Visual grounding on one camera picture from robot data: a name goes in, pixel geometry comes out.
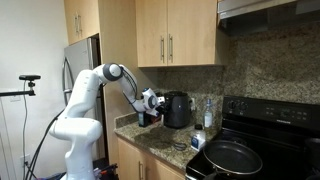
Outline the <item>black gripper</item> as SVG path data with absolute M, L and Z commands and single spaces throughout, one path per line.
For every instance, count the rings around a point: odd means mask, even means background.
M 155 108 L 157 116 L 160 116 L 164 113 L 166 106 L 166 100 L 164 96 L 158 97 L 157 106 Z

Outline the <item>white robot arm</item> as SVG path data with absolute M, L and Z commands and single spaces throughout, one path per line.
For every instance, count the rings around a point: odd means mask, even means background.
M 96 103 L 101 85 L 118 82 L 122 93 L 138 113 L 157 117 L 157 108 L 164 103 L 151 88 L 142 90 L 137 99 L 137 80 L 122 64 L 102 64 L 93 70 L 81 70 L 70 99 L 57 120 L 50 127 L 51 136 L 69 141 L 71 149 L 65 154 L 66 174 L 60 180 L 98 180 L 93 168 L 92 146 L 102 135 L 102 124 L 86 114 Z

